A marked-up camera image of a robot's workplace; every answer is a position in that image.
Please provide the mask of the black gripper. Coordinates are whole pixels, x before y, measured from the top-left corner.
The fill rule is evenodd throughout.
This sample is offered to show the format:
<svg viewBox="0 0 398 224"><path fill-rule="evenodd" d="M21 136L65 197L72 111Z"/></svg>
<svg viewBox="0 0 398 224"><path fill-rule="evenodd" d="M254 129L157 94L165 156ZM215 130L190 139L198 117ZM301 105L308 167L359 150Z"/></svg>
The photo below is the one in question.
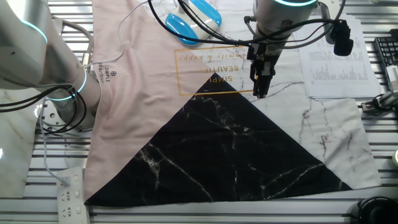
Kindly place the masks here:
<svg viewBox="0 0 398 224"><path fill-rule="evenodd" d="M282 47L279 44L259 43L250 45L247 59L251 61L250 74L253 75L254 96L265 98L268 94L271 80L275 75L275 65L281 53Z"/></svg>

